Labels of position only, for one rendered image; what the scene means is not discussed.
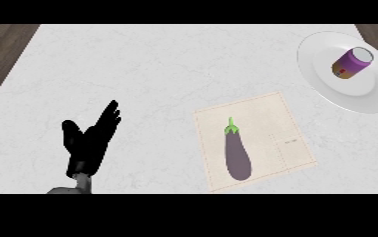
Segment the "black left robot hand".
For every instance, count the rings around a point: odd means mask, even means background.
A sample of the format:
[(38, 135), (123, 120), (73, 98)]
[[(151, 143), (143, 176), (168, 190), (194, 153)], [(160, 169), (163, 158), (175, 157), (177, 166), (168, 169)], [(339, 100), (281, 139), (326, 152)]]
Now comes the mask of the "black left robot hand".
[(63, 147), (69, 153), (66, 176), (84, 173), (91, 177), (100, 167), (107, 144), (120, 122), (117, 102), (112, 100), (100, 114), (97, 122), (79, 130), (72, 120), (61, 122)]

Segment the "white plate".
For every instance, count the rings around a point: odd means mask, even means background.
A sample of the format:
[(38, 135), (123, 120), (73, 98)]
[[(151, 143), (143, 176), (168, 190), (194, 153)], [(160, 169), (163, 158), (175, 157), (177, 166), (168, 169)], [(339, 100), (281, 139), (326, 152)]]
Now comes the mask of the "white plate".
[(378, 50), (361, 39), (314, 33), (299, 43), (296, 61), (305, 81), (332, 104), (378, 114)]

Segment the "beige placemat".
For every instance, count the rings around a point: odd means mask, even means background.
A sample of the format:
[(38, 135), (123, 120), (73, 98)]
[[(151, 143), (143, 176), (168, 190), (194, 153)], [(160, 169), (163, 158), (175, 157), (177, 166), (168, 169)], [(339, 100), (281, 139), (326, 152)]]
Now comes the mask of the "beige placemat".
[[(208, 188), (228, 191), (317, 165), (280, 92), (197, 110), (193, 113)], [(225, 167), (228, 118), (239, 128), (250, 159), (250, 176), (237, 181)]]

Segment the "purple eggplant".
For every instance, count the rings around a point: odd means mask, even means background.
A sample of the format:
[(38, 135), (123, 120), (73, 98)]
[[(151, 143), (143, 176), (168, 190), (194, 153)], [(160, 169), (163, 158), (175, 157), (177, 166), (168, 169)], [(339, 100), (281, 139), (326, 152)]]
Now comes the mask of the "purple eggplant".
[(228, 124), (224, 128), (224, 137), (227, 171), (234, 180), (243, 181), (250, 177), (252, 166), (249, 156), (241, 144), (239, 127), (233, 123), (233, 118), (228, 118)]

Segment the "purple can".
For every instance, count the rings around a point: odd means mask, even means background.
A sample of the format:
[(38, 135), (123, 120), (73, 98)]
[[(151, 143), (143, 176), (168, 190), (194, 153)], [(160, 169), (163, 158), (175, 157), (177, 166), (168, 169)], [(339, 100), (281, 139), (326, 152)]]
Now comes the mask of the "purple can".
[(332, 64), (332, 73), (340, 79), (349, 79), (371, 63), (373, 54), (363, 47), (351, 48)]

